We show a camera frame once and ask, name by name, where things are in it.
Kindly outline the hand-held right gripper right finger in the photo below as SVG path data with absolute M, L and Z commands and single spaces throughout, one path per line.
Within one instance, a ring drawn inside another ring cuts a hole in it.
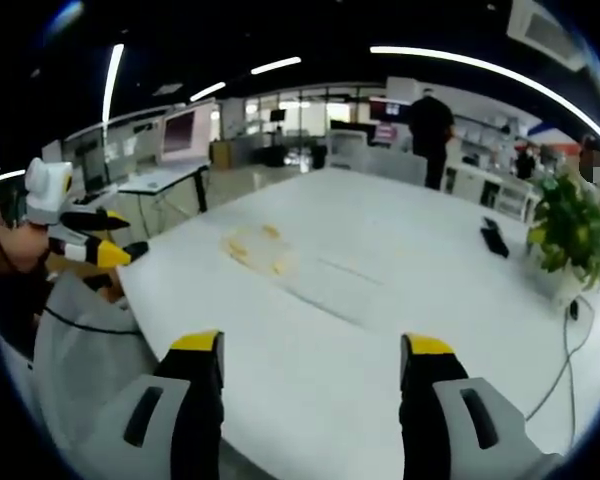
M 523 414 L 471 377 L 445 342 L 401 336 L 405 479 L 548 479 L 563 462 L 528 437 Z

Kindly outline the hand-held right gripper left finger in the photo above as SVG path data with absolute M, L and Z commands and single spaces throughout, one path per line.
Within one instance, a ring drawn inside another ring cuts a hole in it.
M 94 479 L 217 479 L 224 333 L 175 341 L 154 372 L 107 402 L 80 446 Z

